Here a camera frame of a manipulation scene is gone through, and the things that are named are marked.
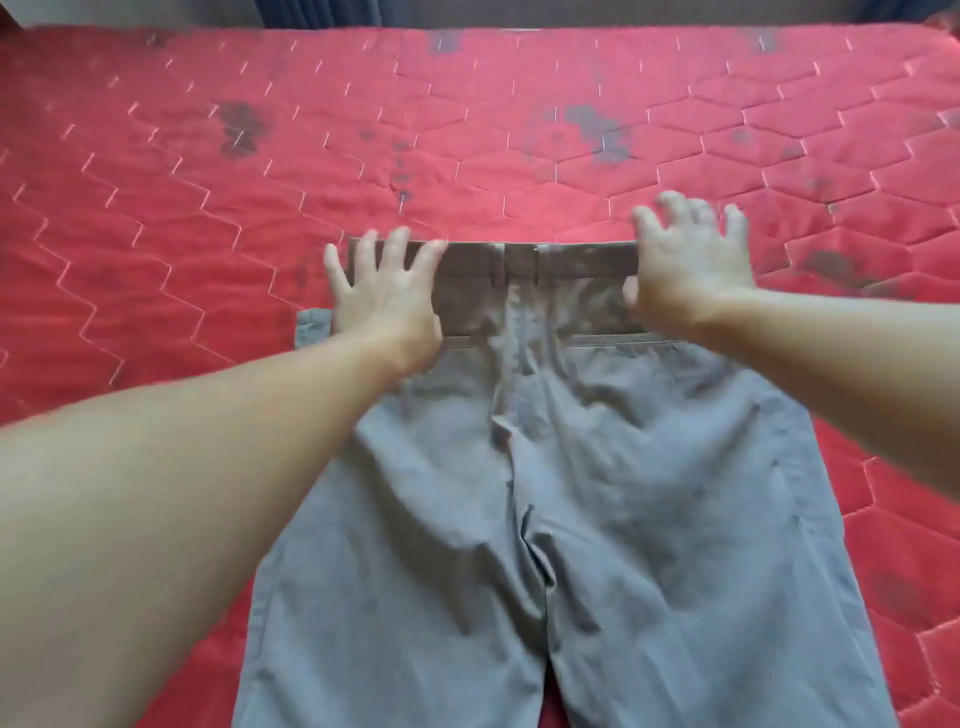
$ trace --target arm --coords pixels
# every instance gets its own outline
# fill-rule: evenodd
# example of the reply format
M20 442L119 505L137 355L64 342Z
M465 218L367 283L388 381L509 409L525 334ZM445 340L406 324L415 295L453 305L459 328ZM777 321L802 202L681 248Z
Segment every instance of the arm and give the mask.
M329 342L0 431L0 723L131 725L251 577L357 420L441 342L443 243L376 233Z
M652 328L737 359L920 480L960 498L960 306L754 287L747 223L726 235L702 200L664 193L670 227L635 210L624 293Z

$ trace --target hand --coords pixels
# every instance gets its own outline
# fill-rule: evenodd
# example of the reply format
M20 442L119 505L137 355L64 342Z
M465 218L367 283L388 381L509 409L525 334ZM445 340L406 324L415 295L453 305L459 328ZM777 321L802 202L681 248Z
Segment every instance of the hand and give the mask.
M424 245L408 271L403 261L409 240L409 228L391 232L377 269L376 231L367 231L357 243L352 287L336 247L328 245L324 251L335 301L334 328L372 343L397 365L400 376L428 369L444 338L430 295L447 243L434 240Z
M727 205L726 235L703 200L663 192L658 202L670 227L649 207L634 210L638 265L623 284L627 306L661 333L691 339L697 325L731 292L754 288L747 218Z

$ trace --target finger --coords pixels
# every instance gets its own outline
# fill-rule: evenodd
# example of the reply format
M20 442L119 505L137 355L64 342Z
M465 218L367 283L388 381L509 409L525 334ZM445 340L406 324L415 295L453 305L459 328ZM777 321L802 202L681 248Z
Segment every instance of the finger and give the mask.
M633 310L636 307L636 297L640 286L636 276L630 276L623 281L623 300L627 302L627 308Z
M354 259L354 283L376 273L376 231L367 231L357 241Z
M433 287L433 278L437 275L437 267L447 247L448 243L445 240L431 240L420 247L417 257L410 266L410 272L422 283Z
M380 259L380 269L402 271L403 258L407 253L407 243L409 241L409 228L397 228L387 235L387 242L383 244L383 257Z
M690 222L690 205L680 192L661 192L657 202L666 210L670 225L684 225Z
M690 217L697 225L717 227L717 216L713 207L706 200L690 200Z
M660 218L650 207L634 207L634 230L636 230L636 243L643 245L651 237L663 232L660 224Z
M333 300L339 302L344 294L350 289L347 281L347 274L344 273L344 267L340 264L340 254L337 253L337 246L327 245L324 248L324 268L326 277L330 280L330 291L333 293Z
M746 247L747 238L750 236L750 223L747 222L747 216L736 205L727 205L723 211L727 221L724 237Z

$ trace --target quilted fabric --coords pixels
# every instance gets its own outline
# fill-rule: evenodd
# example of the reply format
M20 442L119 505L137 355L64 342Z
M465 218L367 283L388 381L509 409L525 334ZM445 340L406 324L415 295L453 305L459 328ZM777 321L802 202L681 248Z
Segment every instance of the quilted fabric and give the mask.
M4 422L289 349L347 234L625 239L667 187L746 210L761 285L960 302L960 49L933 30L53 28L0 75ZM960 509L818 436L903 725L960 724ZM143 728L229 724L247 608Z

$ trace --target pant leg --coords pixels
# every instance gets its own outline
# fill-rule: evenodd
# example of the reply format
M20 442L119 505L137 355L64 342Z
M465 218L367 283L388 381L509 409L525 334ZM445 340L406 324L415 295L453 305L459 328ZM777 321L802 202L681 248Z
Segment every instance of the pant leg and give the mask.
M896 725L805 412L722 357L625 335L621 283L528 289L544 337L516 478L571 725Z
M494 324L363 418L264 559L234 728L536 726L543 587L491 440Z

